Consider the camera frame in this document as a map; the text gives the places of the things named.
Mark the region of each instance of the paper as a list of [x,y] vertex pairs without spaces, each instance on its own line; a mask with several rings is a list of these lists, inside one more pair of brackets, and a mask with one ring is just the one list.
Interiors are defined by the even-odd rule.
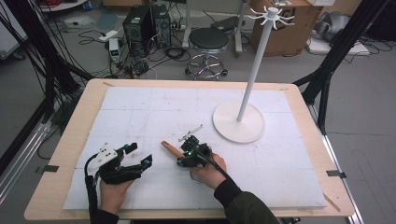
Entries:
[[138,149],[126,155],[122,165],[138,164],[149,154],[153,165],[129,188],[122,208],[221,208],[213,189],[192,181],[189,169],[178,167],[176,158],[161,145],[165,140],[180,147],[183,142],[178,139],[201,124],[204,128],[194,135],[226,160],[228,174],[242,190],[253,192],[269,207],[324,207],[323,193],[282,91],[250,94],[249,103],[265,119],[265,133],[258,141],[238,145],[216,132],[215,108],[224,102],[242,102],[243,95],[241,90],[109,88],[78,160],[64,209],[88,209],[83,167],[90,156],[104,143],[119,148],[132,142]]

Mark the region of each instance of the stool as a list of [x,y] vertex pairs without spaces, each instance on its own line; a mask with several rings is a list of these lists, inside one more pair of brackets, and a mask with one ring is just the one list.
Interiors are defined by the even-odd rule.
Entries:
[[228,71],[224,69],[221,60],[212,55],[227,49],[228,36],[226,34],[214,28],[196,29],[189,35],[189,45],[202,54],[190,59],[185,69],[186,74],[193,73],[194,80],[198,77],[215,77],[219,81],[219,75],[227,76]]

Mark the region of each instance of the sleeve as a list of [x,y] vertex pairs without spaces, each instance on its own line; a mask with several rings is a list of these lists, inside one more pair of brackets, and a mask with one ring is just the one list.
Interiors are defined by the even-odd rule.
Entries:
[[94,224],[117,224],[119,216],[112,213],[108,213],[104,210],[98,210],[95,217],[93,218]]
[[231,224],[279,224],[271,210],[256,195],[242,191],[234,182],[224,180],[215,190]]

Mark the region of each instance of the gray floor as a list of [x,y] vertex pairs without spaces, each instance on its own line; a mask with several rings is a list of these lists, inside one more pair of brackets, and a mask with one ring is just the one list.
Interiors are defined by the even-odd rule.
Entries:
[[[94,20],[101,20],[105,12],[98,10],[85,13]],[[118,29],[121,22],[118,20],[111,29]],[[108,53],[102,44],[81,46],[78,44],[78,33],[64,34],[64,40],[71,54],[87,71],[106,68]],[[229,70],[229,75],[221,77],[220,81],[246,81],[255,53],[251,47],[246,47],[245,52],[235,59],[231,48],[220,54]],[[356,57],[352,63],[343,62],[333,76],[330,90],[326,119],[328,136],[346,172],[347,183],[364,223],[368,224],[396,222],[396,118],[392,112],[396,111],[396,104],[392,100],[396,95],[395,58],[394,49],[377,55]],[[257,82],[291,83],[313,72],[323,59],[323,56],[309,54],[306,50],[295,57],[265,57]],[[185,63],[169,61],[155,67],[156,74],[149,71],[146,77],[141,78],[192,79],[192,76],[185,75],[184,68]],[[1,62],[0,86],[2,155],[41,102],[43,92],[28,60],[10,59]],[[41,153],[50,156],[59,139],[57,132],[43,145]],[[33,156],[0,205],[0,223],[41,223],[25,220],[23,213],[41,176],[37,167],[42,168],[47,163],[37,155]],[[303,217],[301,223],[347,222],[343,218]]]

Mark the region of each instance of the desktop computer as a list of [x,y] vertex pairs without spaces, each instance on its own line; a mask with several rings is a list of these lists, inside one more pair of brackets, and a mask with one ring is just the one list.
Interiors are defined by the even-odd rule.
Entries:
[[157,47],[166,49],[171,47],[171,19],[166,5],[159,4],[151,7],[154,28],[156,33]]
[[148,56],[149,41],[155,36],[150,7],[132,7],[122,27],[132,56]]

